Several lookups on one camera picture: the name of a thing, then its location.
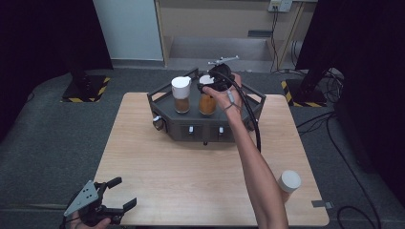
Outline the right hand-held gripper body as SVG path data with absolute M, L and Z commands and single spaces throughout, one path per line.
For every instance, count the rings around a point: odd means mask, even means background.
M 213 65 L 213 68 L 208 71 L 208 74 L 214 79 L 214 82 L 221 80 L 225 81 L 227 88 L 230 89 L 232 87 L 232 83 L 234 82 L 234 75 L 232 74 L 230 68 L 226 65 L 226 62 L 238 59 L 239 56 L 236 55 L 234 57 L 221 57 L 218 60 L 210 61 L 209 65 Z

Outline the grey wall power socket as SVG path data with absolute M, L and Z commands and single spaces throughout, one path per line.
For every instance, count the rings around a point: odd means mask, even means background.
M 289 12 L 292 0 L 270 0 L 267 10 L 269 12 Z

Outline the yellow-orange spice jar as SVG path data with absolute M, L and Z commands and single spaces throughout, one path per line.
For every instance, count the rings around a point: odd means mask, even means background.
M 214 79 L 209 74 L 203 75 L 199 79 L 199 83 L 212 84 Z M 212 115 L 216 110 L 216 100 L 209 94 L 201 94 L 199 101 L 199 111 L 203 115 Z

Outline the red-orange spice jar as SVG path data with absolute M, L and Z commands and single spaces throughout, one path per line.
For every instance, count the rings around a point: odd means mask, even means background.
M 283 202 L 287 202 L 291 195 L 301 187 L 302 179 L 292 170 L 285 170 L 278 178 Z

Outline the white panel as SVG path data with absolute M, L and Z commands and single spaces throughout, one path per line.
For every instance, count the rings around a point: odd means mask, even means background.
M 155 0 L 94 0 L 110 57 L 162 61 Z

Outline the person's right hand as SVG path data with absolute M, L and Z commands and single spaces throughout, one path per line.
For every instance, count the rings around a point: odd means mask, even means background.
M 210 87 L 204 87 L 203 91 L 216 100 L 229 122 L 242 120 L 243 102 L 234 86 L 223 92 L 215 91 Z

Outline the person's left hand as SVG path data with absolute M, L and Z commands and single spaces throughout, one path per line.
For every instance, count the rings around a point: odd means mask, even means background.
M 80 219 L 73 220 L 70 225 L 70 229 L 107 229 L 110 225 L 110 219 L 103 219 L 95 226 L 88 226 Z

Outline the black stand with hazard tape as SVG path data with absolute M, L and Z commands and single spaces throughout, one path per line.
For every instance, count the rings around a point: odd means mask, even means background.
M 294 107 L 326 107 L 327 99 L 318 87 L 325 76 L 320 68 L 311 68 L 303 79 L 286 79 L 281 85 L 289 106 Z
M 72 76 L 72 81 L 62 95 L 63 102 L 98 102 L 110 78 L 106 75 L 88 75 L 73 57 L 64 58 L 64 63 Z

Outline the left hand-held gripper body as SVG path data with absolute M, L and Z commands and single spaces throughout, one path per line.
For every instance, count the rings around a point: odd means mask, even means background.
M 69 202 L 64 218 L 77 212 L 80 220 L 88 226 L 95 226 L 103 219 L 110 219 L 111 224 L 119 225 L 124 215 L 123 209 L 108 208 L 102 204 L 104 192 L 109 189 L 107 182 L 89 180 Z

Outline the black curtain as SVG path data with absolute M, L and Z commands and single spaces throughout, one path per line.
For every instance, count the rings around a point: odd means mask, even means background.
M 343 74 L 334 108 L 357 161 L 405 205 L 405 0 L 318 0 L 297 67 Z
M 39 84 L 110 69 L 94 0 L 0 0 L 0 140 Z

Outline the grey tape piece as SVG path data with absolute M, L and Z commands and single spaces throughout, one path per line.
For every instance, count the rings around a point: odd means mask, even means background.
M 326 209 L 332 209 L 334 207 L 334 205 L 333 205 L 333 203 L 331 201 L 324 201 L 322 199 L 320 199 L 320 200 L 312 200 L 311 204 L 312 204 L 313 208 L 324 207 Z

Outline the wooden cabinet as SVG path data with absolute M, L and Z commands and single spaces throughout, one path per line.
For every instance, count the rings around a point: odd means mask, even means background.
M 292 0 L 289 12 L 269 12 L 270 0 L 155 0 L 163 63 L 188 68 L 238 55 L 241 70 L 267 72 L 292 64 L 292 46 L 307 34 L 317 0 Z M 273 31 L 248 37 L 249 30 Z

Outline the brown spice jar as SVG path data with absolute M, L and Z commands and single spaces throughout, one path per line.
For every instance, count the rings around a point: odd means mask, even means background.
M 172 94 L 175 101 L 175 111 L 185 114 L 189 111 L 189 95 L 191 78 L 189 76 L 178 76 L 171 81 Z

